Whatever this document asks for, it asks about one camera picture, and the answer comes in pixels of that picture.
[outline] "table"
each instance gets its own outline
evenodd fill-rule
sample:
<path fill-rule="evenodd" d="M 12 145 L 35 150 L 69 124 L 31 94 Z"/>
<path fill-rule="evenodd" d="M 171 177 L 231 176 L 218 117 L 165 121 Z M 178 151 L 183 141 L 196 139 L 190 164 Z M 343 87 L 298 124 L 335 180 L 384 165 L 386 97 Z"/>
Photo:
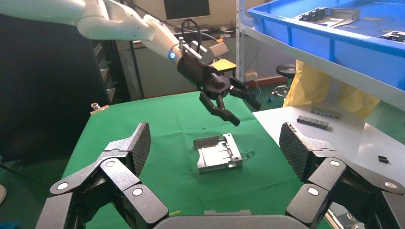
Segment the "table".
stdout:
<path fill-rule="evenodd" d="M 220 59 L 211 64 L 220 73 L 224 74 L 227 71 L 232 71 L 232 75 L 235 76 L 236 64 L 230 62 L 227 59 Z"/>
<path fill-rule="evenodd" d="M 170 213 L 203 215 L 204 210 L 284 214 L 302 183 L 278 145 L 242 100 L 224 102 L 241 123 L 235 127 L 209 115 L 199 93 L 116 104 L 89 119 L 66 167 L 64 177 L 97 159 L 110 142 L 132 134 L 139 122 L 150 125 L 152 145 L 140 179 L 166 204 Z M 198 174 L 197 138 L 231 133 L 245 157 L 242 168 Z M 111 204 L 101 208 L 88 229 L 127 229 Z M 329 228 L 323 220 L 319 227 Z"/>
<path fill-rule="evenodd" d="M 327 118 L 312 114 L 311 107 L 321 107 L 343 114 L 342 119 Z M 268 134 L 277 142 L 280 138 L 281 125 L 293 122 L 307 137 L 330 142 L 352 162 L 398 181 L 405 186 L 405 145 L 369 125 L 356 115 L 347 112 L 334 103 L 323 102 L 297 107 L 283 107 L 279 109 L 254 113 L 255 117 L 266 129 Z M 299 115 L 329 122 L 332 131 L 325 131 L 312 126 L 297 123 Z M 378 161 L 378 156 L 385 156 L 389 163 Z"/>

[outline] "stool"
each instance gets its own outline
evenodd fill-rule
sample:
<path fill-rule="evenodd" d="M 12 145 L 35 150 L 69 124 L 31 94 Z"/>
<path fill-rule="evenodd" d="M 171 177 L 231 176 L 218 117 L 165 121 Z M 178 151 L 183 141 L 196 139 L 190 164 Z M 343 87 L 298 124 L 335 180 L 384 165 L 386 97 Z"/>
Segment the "stool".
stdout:
<path fill-rule="evenodd" d="M 214 68 L 216 68 L 221 74 L 224 74 L 227 71 L 232 71 L 232 76 L 236 77 L 235 71 L 236 71 L 236 64 L 230 62 L 227 59 L 220 59 L 218 61 L 215 61 L 214 63 L 211 64 Z"/>
<path fill-rule="evenodd" d="M 273 92 L 271 93 L 272 95 L 277 95 L 284 98 L 287 97 L 287 94 L 291 87 L 291 82 L 294 79 L 295 73 L 297 73 L 295 68 L 296 68 L 295 64 L 288 64 L 288 63 L 280 64 L 279 66 L 276 67 L 277 74 L 287 77 L 288 81 L 287 85 L 275 87 Z"/>

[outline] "white robotic arm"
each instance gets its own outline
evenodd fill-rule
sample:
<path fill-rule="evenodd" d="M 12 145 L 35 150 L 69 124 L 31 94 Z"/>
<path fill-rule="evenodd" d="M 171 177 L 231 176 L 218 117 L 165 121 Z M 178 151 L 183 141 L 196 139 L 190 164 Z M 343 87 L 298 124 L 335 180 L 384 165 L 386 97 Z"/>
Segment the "white robotic arm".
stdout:
<path fill-rule="evenodd" d="M 73 25 L 81 35 L 93 40 L 141 40 L 147 48 L 173 62 L 201 91 L 200 101 L 211 114 L 234 125 L 239 125 L 240 120 L 225 110 L 223 97 L 227 94 L 247 100 L 256 109 L 261 106 L 241 82 L 200 62 L 196 58 L 199 54 L 179 43 L 159 20 L 150 15 L 142 19 L 132 8 L 114 0 L 0 0 L 0 13 Z"/>

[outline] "black stool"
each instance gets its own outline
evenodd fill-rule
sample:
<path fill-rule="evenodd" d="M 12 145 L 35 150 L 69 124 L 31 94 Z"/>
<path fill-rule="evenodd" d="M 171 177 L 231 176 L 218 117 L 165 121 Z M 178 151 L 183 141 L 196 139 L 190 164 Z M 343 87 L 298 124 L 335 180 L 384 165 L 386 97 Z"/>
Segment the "black stool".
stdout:
<path fill-rule="evenodd" d="M 287 94 L 291 87 L 291 82 L 294 79 L 295 73 L 297 73 L 295 68 L 296 68 L 295 64 L 289 64 L 289 63 L 280 64 L 279 66 L 276 67 L 277 74 L 287 77 L 288 82 L 287 82 L 287 85 L 275 87 L 273 92 L 271 93 L 272 95 L 277 95 L 277 96 L 281 96 L 284 98 L 287 97 Z"/>

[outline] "yellow bag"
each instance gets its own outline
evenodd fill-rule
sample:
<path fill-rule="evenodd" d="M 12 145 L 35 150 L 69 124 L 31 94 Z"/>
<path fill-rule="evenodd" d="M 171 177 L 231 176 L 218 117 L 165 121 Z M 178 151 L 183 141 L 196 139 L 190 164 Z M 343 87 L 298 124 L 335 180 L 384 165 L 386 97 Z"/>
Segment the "yellow bag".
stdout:
<path fill-rule="evenodd" d="M 332 78 L 318 69 L 296 60 L 297 74 L 284 101 L 285 106 L 319 103 L 326 99 Z M 347 111 L 366 118 L 380 102 L 380 99 L 341 83 L 337 101 Z"/>

